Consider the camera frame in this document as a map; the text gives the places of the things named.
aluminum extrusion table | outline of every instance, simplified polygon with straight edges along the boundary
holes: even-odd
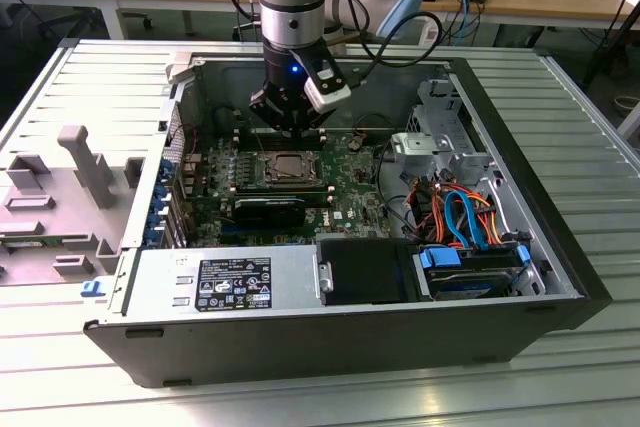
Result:
[[[69,119],[103,127],[88,143],[109,163],[144,156],[168,99],[172,53],[224,49],[123,41],[59,48],[0,133],[0,168],[34,151],[47,165],[68,166],[55,139]],[[416,55],[414,47],[390,49]],[[82,334],[105,300],[83,302],[79,284],[2,287],[0,424],[636,425],[640,160],[552,59],[492,48],[435,55],[469,61],[614,297],[610,307],[508,364],[155,390],[135,385]]]

blue cable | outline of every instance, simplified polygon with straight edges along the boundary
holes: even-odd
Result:
[[[462,33],[467,25],[467,16],[469,15],[469,3],[467,0],[462,0],[462,5],[464,5],[464,17],[462,17],[462,24],[460,25],[460,30],[458,31],[458,36],[453,45],[458,45],[458,42],[462,39]]]
[[[465,249],[468,249],[469,241],[464,235],[462,235],[462,233],[458,229],[456,229],[456,224],[453,221],[453,216],[451,214],[455,197],[460,197],[462,199],[464,208],[467,211],[469,230],[471,231],[471,239],[473,240],[473,243],[476,244],[480,248],[480,250],[487,250],[489,248],[489,245],[487,244],[486,240],[484,240],[482,231],[478,228],[478,224],[476,223],[476,216],[473,212],[473,204],[471,203],[471,199],[469,199],[469,197],[467,197],[467,194],[465,194],[464,192],[449,192],[444,200],[444,218],[447,222],[447,227],[449,228],[451,233],[456,236],[462,243],[462,246]]]

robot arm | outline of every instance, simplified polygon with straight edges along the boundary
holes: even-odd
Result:
[[[360,0],[367,30],[386,37],[422,0]],[[266,81],[251,108],[276,130],[299,135],[318,127],[351,95],[322,39],[325,24],[355,28],[348,0],[260,0]],[[359,11],[358,24],[365,25]]]

power supply label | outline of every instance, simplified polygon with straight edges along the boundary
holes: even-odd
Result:
[[[199,312],[270,309],[271,259],[214,259],[200,262],[196,291]]]

motherboard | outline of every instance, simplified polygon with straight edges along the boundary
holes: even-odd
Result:
[[[189,247],[312,244],[339,236],[389,237],[387,208],[372,183],[373,146],[327,136],[322,150],[239,149],[220,138],[185,157]]]

